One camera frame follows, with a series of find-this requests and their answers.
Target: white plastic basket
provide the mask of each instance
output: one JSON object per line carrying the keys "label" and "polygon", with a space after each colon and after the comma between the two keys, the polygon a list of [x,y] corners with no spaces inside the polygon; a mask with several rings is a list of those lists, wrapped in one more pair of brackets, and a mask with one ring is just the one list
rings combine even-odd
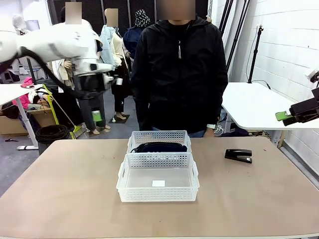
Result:
{"label": "white plastic basket", "polygon": [[131,153],[142,143],[150,142],[173,142],[180,143],[187,147],[187,152],[191,152],[190,138],[186,130],[179,131],[133,131],[129,139],[128,151]]}
{"label": "white plastic basket", "polygon": [[195,201],[196,163],[191,153],[126,154],[116,188],[122,202]]}

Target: black backdrop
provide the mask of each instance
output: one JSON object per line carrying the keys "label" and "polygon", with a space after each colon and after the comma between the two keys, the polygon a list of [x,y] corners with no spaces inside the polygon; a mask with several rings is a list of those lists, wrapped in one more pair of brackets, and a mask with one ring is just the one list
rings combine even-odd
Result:
{"label": "black backdrop", "polygon": [[[57,24],[61,20],[61,9],[65,6],[65,2],[75,0],[48,0],[49,11],[53,24]],[[104,25],[103,13],[101,8],[101,0],[76,0],[82,2],[82,17],[89,21],[93,30],[101,33]],[[123,36],[130,27],[128,3],[127,0],[103,0],[104,9],[118,8],[119,9],[119,28],[120,34]],[[196,13],[206,19],[208,0],[196,0]],[[151,23],[155,23],[154,0],[130,0],[130,13],[132,26],[135,24],[135,12],[139,9],[144,9],[151,19]]]}

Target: patterned hat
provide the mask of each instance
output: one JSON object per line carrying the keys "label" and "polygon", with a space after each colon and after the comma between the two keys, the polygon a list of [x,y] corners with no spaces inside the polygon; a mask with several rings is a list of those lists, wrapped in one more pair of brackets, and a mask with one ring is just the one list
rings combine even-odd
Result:
{"label": "patterned hat", "polygon": [[147,27],[150,22],[150,18],[143,9],[140,9],[135,13],[135,26]]}

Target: zipper pull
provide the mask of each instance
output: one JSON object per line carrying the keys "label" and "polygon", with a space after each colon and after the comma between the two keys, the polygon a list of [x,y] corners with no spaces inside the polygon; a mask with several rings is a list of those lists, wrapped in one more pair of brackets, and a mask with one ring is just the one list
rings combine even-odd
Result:
{"label": "zipper pull", "polygon": [[178,57],[181,59],[180,41],[178,41]]}

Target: wristwatch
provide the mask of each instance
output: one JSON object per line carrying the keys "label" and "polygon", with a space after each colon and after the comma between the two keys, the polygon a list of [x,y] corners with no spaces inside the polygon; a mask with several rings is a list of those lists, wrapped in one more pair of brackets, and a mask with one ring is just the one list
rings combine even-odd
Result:
{"label": "wristwatch", "polygon": [[216,124],[208,124],[206,127],[207,128],[211,128],[213,130],[217,130],[217,125]]}

